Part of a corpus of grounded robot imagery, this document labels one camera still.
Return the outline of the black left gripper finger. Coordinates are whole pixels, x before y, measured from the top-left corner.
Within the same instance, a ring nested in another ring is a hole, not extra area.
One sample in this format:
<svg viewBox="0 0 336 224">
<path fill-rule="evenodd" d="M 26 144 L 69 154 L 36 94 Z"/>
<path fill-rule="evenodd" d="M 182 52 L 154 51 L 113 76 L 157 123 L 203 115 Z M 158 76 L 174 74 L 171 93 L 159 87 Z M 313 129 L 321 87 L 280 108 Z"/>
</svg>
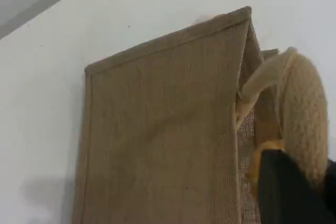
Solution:
<svg viewBox="0 0 336 224">
<path fill-rule="evenodd" d="M 336 175 L 335 161 L 328 160 L 325 177 L 325 203 L 335 217 L 335 198 L 336 198 Z"/>
<path fill-rule="evenodd" d="M 327 223 L 327 208 L 283 151 L 261 154 L 258 178 L 261 223 Z"/>
</svg>

